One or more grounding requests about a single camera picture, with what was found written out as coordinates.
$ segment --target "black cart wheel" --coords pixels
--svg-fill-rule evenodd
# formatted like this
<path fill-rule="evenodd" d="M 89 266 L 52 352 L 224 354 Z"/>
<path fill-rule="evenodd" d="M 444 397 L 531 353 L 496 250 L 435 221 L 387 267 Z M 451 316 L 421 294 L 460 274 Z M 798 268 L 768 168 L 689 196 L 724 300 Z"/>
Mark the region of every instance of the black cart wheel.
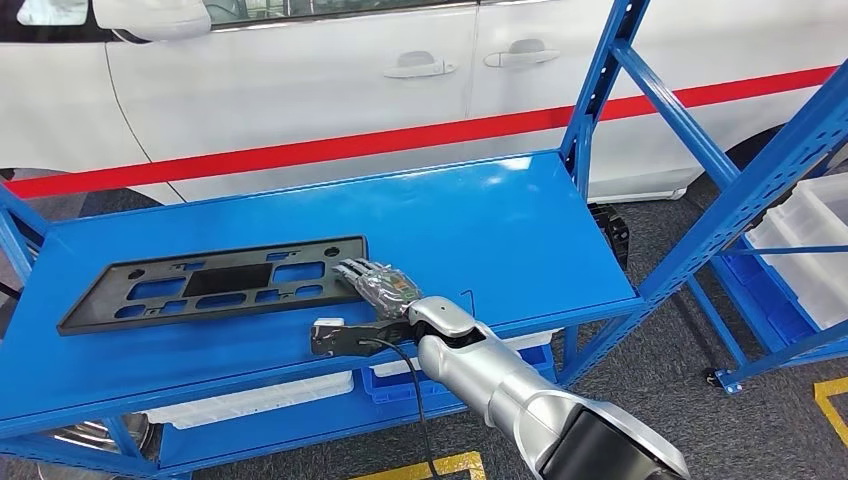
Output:
<path fill-rule="evenodd" d="M 701 373 L 703 373 L 704 380 L 706 380 L 709 385 L 713 387 L 724 388 L 721 385 L 721 382 L 719 381 L 716 372 L 718 372 L 717 368 L 705 368 L 704 371 Z"/>

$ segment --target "black cable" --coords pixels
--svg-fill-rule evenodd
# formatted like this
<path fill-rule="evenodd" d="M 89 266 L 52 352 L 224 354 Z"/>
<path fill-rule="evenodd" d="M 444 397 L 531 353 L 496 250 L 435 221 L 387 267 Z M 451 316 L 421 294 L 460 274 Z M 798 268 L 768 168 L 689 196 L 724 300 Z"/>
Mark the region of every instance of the black cable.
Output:
<path fill-rule="evenodd" d="M 412 383 L 415 385 L 415 398 L 418 400 L 418 420 L 421 423 L 421 431 L 424 433 L 424 450 L 427 455 L 427 465 L 430 466 L 430 473 L 433 475 L 433 478 L 441 480 L 442 477 L 439 476 L 439 472 L 436 471 L 436 465 L 433 463 L 433 449 L 430 448 L 430 434 L 427 433 L 427 419 L 424 418 L 424 400 L 421 398 L 421 385 L 418 384 L 418 374 L 415 373 L 415 365 L 412 364 L 409 355 L 405 354 L 400 347 L 393 343 L 379 338 L 366 338 L 360 340 L 360 342 L 379 343 L 380 345 L 391 348 L 400 355 L 403 361 L 406 362 L 406 366 L 409 367 L 409 373 L 412 374 Z"/>

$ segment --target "robotic arm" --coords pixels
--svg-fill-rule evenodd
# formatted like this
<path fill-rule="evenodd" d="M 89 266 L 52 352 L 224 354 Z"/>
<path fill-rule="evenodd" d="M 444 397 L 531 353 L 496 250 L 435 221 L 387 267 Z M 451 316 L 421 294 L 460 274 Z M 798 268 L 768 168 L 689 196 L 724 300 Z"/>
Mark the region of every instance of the robotic arm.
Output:
<path fill-rule="evenodd" d="M 414 339 L 421 369 L 515 443 L 537 479 L 677 480 L 690 478 L 683 455 L 617 406 L 552 384 L 485 324 L 443 297 L 422 298 L 402 272 L 345 260 L 340 273 L 381 321 L 316 326 L 315 353 L 371 355 L 368 338 Z"/>

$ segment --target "shelf rack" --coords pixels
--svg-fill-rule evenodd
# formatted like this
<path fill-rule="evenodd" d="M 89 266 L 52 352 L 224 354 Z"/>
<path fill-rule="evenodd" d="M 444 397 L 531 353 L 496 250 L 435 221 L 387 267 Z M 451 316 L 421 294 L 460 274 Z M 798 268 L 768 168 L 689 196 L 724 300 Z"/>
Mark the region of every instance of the shelf rack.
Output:
<path fill-rule="evenodd" d="M 632 46 L 647 0 L 616 0 L 604 33 L 592 59 L 563 139 L 561 152 L 567 165 L 574 165 L 577 185 L 586 191 L 591 136 L 620 69 L 630 75 L 659 114 L 715 182 L 720 194 L 704 211 L 680 242 L 639 285 L 645 306 L 627 317 L 609 322 L 586 349 L 591 353 L 571 362 L 563 374 L 573 382 L 600 361 L 622 338 L 636 328 L 654 309 L 688 283 L 698 299 L 706 295 L 693 275 L 706 263 L 719 265 L 713 257 L 742 233 L 745 227 L 781 193 L 848 137 L 848 62 L 843 63 L 801 110 L 775 135 L 751 163 L 740 172 L 706 132 L 686 111 L 674 93 L 642 60 Z M 732 339 L 726 325 L 716 321 L 711 305 L 705 310 L 725 341 Z M 826 358 L 834 353 L 832 344 L 848 336 L 848 322 L 776 346 L 765 357 L 747 362 L 735 342 L 728 342 L 740 362 L 735 371 L 719 370 L 718 383 L 726 391 L 740 390 L 739 381 L 780 365 Z"/>
<path fill-rule="evenodd" d="M 38 433 L 107 419 L 120 439 L 124 413 L 396 359 L 390 351 L 312 355 L 312 323 L 374 321 L 364 302 L 59 335 L 62 316 L 116 262 L 361 234 L 370 258 L 397 265 L 504 338 L 608 320 L 643 304 L 556 151 L 51 224 L 0 195 L 9 219 L 0 239 L 26 278 L 0 344 L 0 376 L 18 392 L 0 398 L 0 452 L 116 475 L 188 478 L 417 419 L 414 399 L 374 403 L 356 371 L 348 394 L 185 430 L 168 425 L 156 462 L 129 444 L 120 455 Z M 414 345 L 404 348 L 415 354 Z M 424 406 L 430 417 L 464 408 L 449 394 Z"/>
<path fill-rule="evenodd" d="M 0 399 L 0 453 L 188 479 L 199 468 L 415 419 L 413 401 L 378 406 L 356 379 L 346 395 L 188 430 L 166 426 L 158 459 L 144 458 L 119 415 L 394 358 L 309 352 L 315 318 L 372 321 L 362 303 L 57 334 L 56 324 L 102 268 L 142 258 L 364 234 L 372 259 L 396 264 L 425 292 L 451 298 L 502 337 L 565 328 L 565 366 L 556 379 L 577 381 L 848 132 L 843 65 L 740 173 L 632 48 L 647 6 L 614 2 L 555 151 L 52 224 L 0 188 L 0 243 L 25 284 L 0 344 L 0 376 L 17 392 Z M 621 67 L 722 189 L 635 291 L 586 206 L 592 132 Z M 578 350 L 578 325 L 595 320 L 604 327 Z M 824 336 L 848 335 L 848 322 L 840 325 Z M 794 358 L 800 346 L 821 340 L 811 338 L 773 355 Z M 405 349 L 414 354 L 413 346 Z M 739 371 L 770 365 L 758 360 Z M 430 417 L 462 408 L 450 395 L 425 399 Z M 105 419 L 120 453 L 39 433 L 93 418 Z"/>

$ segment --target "yellow floor marking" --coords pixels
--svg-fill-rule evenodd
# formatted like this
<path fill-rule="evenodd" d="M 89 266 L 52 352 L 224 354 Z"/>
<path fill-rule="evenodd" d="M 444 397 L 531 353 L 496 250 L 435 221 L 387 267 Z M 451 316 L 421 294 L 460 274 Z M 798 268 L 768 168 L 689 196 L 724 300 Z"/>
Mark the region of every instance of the yellow floor marking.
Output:
<path fill-rule="evenodd" d="M 467 471 L 471 474 L 471 480 L 486 480 L 486 472 L 483 471 L 483 459 L 478 452 L 460 453 L 451 457 L 439 458 L 433 462 L 439 475 Z M 425 480 L 430 477 L 430 468 L 427 463 L 416 463 L 406 467 L 386 470 L 385 472 L 372 473 L 364 477 L 351 478 L 350 480 Z"/>
<path fill-rule="evenodd" d="M 842 439 L 842 443 L 848 447 L 848 426 L 845 426 L 845 420 L 842 419 L 839 412 L 833 407 L 833 403 L 831 403 L 829 398 L 834 395 L 848 393 L 848 377 L 816 383 L 813 385 L 813 392 L 815 392 L 816 403 L 819 404 L 822 413 L 827 417 L 830 424 L 833 425 L 833 429 L 836 430 L 837 435 Z"/>

